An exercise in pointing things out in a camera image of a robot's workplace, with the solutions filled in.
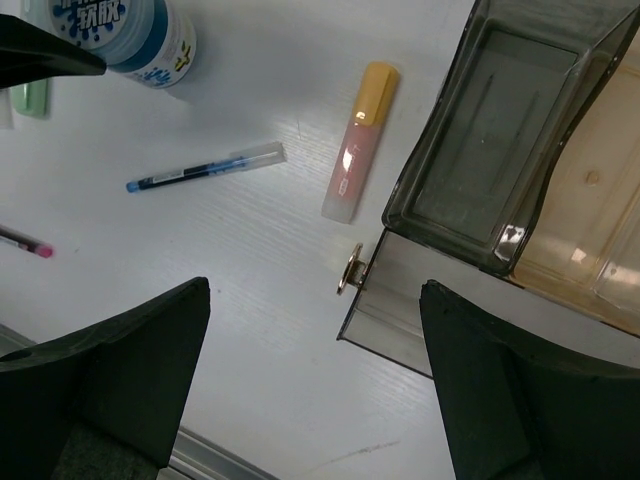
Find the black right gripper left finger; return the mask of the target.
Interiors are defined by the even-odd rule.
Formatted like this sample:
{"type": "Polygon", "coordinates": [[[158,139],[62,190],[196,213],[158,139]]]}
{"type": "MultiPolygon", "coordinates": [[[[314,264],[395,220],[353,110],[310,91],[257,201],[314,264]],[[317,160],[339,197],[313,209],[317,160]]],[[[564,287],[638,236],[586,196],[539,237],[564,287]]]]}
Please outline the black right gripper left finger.
{"type": "Polygon", "coordinates": [[[2,356],[2,478],[156,478],[169,464],[209,318],[209,282],[196,277],[2,356]]]}

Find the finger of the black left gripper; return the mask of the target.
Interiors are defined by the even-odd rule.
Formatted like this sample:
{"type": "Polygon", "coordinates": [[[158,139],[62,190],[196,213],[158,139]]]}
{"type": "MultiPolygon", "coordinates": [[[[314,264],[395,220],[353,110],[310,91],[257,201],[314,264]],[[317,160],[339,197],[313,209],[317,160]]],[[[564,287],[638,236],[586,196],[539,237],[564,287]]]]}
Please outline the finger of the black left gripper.
{"type": "Polygon", "coordinates": [[[1,15],[1,89],[48,78],[100,76],[106,63],[26,21],[1,15]]]}

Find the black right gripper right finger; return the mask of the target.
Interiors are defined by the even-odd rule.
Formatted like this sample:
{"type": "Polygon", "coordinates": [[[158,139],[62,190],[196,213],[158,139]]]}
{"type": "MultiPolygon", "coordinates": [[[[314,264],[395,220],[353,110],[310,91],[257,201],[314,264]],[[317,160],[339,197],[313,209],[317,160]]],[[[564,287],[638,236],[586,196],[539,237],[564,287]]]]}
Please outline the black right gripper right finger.
{"type": "Polygon", "coordinates": [[[552,343],[435,280],[419,304],[457,478],[638,478],[638,369],[552,343]]]}

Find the blue white glue jar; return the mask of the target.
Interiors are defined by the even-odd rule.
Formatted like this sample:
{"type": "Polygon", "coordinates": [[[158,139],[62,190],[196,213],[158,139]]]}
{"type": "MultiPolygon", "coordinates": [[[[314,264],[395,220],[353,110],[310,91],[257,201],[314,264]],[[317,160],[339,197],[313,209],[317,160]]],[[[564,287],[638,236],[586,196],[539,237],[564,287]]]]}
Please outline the blue white glue jar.
{"type": "Polygon", "coordinates": [[[59,38],[152,89],[178,83],[195,60],[194,26],[171,1],[45,1],[34,11],[59,38]]]}

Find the red gel pen horizontal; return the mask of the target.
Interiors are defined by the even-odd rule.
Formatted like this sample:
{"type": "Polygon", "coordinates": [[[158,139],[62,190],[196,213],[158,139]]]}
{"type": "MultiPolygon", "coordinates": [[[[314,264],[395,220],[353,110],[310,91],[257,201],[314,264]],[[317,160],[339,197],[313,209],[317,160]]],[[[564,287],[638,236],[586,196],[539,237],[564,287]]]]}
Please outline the red gel pen horizontal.
{"type": "Polygon", "coordinates": [[[50,244],[4,225],[1,226],[1,241],[41,258],[49,259],[54,255],[54,248],[50,244]]]}

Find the blue gel pen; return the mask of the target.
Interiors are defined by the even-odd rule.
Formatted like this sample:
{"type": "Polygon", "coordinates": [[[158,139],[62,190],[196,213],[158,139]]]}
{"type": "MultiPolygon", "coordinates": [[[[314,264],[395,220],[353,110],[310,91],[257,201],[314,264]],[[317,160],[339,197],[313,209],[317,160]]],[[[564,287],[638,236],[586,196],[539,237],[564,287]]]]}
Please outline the blue gel pen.
{"type": "Polygon", "coordinates": [[[200,178],[264,168],[285,161],[283,145],[280,142],[273,142],[232,153],[229,158],[222,160],[133,180],[126,184],[126,190],[128,193],[138,193],[200,178]]]}

